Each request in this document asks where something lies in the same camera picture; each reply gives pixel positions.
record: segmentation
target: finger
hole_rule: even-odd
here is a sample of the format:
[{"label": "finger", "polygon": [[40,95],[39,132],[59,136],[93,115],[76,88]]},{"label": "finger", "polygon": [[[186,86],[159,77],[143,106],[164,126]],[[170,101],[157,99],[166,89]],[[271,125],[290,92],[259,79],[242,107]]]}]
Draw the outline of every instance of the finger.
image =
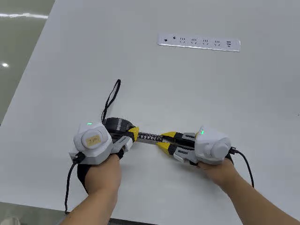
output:
[{"label": "finger", "polygon": [[206,164],[201,161],[198,162],[198,166],[204,170],[207,170],[207,169],[210,169],[211,167],[213,167],[213,165],[209,165],[209,164]]}]

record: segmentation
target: cable connector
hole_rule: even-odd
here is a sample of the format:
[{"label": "cable connector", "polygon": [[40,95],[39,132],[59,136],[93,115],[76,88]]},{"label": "cable connector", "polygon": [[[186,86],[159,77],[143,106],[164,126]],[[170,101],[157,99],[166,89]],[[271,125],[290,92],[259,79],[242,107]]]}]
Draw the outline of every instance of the cable connector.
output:
[{"label": "cable connector", "polygon": [[73,163],[80,164],[85,159],[85,155],[80,151],[75,155]]},{"label": "cable connector", "polygon": [[234,155],[235,153],[238,153],[238,151],[236,150],[235,147],[231,147],[231,148],[229,149],[229,153],[232,154],[232,155]]}]

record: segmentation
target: black strap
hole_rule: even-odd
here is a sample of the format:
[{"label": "black strap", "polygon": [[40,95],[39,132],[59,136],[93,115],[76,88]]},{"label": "black strap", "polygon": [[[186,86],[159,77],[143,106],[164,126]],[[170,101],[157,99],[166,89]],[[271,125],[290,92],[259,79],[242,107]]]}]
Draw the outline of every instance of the black strap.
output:
[{"label": "black strap", "polygon": [[[118,94],[118,92],[119,92],[120,86],[121,86],[121,80],[118,79],[117,82],[114,84],[113,90],[112,90],[112,92],[109,94],[108,99],[107,99],[107,101],[106,101],[106,103],[105,103],[105,107],[104,107],[104,110],[103,110],[102,115],[101,115],[101,121],[102,121],[102,123],[104,123],[104,120],[105,120],[105,117],[106,117],[106,113],[107,113],[108,108],[110,107],[110,105],[113,103],[113,101],[114,101],[114,100],[116,99],[116,97],[117,97],[117,94]],[[115,91],[115,93],[114,93],[114,95],[113,95],[111,101],[109,101],[109,99],[110,99],[110,97],[111,97],[111,94],[113,93],[113,91],[114,91],[115,89],[116,89],[116,91]]]}]

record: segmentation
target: wrist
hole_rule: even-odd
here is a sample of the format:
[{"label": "wrist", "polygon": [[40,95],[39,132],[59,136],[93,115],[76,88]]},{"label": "wrist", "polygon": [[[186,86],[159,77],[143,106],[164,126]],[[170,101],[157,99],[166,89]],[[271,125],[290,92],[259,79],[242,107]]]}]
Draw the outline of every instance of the wrist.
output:
[{"label": "wrist", "polygon": [[220,185],[220,187],[227,195],[230,195],[230,193],[235,190],[235,188],[237,187],[237,185],[240,183],[241,180],[242,177],[238,173],[236,173],[230,178],[227,178],[225,182],[223,182],[223,184]]}]

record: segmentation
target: yellow label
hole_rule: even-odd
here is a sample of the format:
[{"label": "yellow label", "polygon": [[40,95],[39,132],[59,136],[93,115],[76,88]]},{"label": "yellow label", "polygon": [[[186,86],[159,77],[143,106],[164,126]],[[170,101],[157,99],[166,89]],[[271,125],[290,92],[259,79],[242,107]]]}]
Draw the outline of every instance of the yellow label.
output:
[{"label": "yellow label", "polygon": [[87,143],[88,147],[93,146],[101,142],[100,136],[99,135],[92,136],[90,138],[85,139],[85,142]]}]

